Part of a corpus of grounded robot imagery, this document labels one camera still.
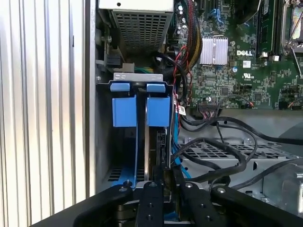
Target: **aluminum panel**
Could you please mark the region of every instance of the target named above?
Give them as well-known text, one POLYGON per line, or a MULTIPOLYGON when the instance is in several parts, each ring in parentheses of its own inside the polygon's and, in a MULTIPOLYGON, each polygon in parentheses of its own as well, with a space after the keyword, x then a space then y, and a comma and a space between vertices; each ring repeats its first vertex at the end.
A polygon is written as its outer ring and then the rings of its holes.
POLYGON ((84 0, 0 7, 0 226, 86 198, 84 0))

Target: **red wire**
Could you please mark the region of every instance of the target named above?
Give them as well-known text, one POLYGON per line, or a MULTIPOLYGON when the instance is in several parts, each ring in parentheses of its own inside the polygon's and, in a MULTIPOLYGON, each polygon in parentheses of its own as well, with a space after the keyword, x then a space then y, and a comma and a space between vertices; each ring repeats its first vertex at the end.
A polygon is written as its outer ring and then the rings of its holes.
MULTIPOLYGON (((177 73, 177 63, 178 63, 178 60, 182 54, 182 51, 185 50, 186 51, 186 46, 182 46, 179 53, 177 54, 176 58, 175 58, 175 67, 174 67, 174 71, 173 71, 173 77, 174 77, 174 83, 173 85, 175 86, 176 84, 176 73, 177 73)), ((176 99, 176 106, 177 106, 177 113, 178 113, 178 127, 180 128, 180 114, 179 114, 179 102, 178 102, 178 99, 177 99, 177 93, 176 93, 176 90, 174 89, 174 96, 175 96, 175 99, 176 99)))

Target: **blue cable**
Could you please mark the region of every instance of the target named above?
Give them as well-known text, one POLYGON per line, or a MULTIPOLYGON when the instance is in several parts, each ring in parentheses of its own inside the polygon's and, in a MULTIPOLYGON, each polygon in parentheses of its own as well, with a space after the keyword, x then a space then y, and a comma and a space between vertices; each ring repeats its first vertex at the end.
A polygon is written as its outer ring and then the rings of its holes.
MULTIPOLYGON (((176 113, 175 116, 175 127, 174 127, 174 142, 173 142, 173 146, 172 146, 172 153, 175 154, 178 150, 178 148, 176 147, 176 144, 178 144, 178 113, 176 113)), ((181 164, 180 158, 177 157, 175 159, 175 162, 177 165, 181 164)), ((188 173, 188 171, 181 165, 181 170, 184 173, 184 175, 186 176, 186 178, 191 178, 190 174, 188 173)))

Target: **microchip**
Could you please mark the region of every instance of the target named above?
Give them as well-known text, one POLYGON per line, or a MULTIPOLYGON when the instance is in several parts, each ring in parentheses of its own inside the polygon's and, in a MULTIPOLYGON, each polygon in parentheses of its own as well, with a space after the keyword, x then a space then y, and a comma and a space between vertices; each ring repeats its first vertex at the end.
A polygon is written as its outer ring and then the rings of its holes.
POLYGON ((271 76, 270 80, 271 80, 271 82, 275 82, 276 81, 276 76, 271 76))
POLYGON ((223 88, 221 88, 221 95, 222 95, 222 96, 228 95, 228 87, 223 87, 223 88))
POLYGON ((262 100, 262 93, 255 93, 255 101, 262 100))

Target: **silver heatsink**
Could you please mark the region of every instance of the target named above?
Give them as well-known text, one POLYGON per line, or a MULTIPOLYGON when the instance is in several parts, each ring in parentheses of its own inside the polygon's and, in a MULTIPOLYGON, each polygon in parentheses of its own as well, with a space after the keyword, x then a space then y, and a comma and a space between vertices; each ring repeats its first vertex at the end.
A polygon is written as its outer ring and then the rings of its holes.
POLYGON ((228 38, 223 36, 203 37, 203 47, 200 55, 201 65, 226 65, 228 38))
POLYGON ((128 52, 153 52, 164 42, 174 0, 101 0, 99 8, 111 10, 128 52))

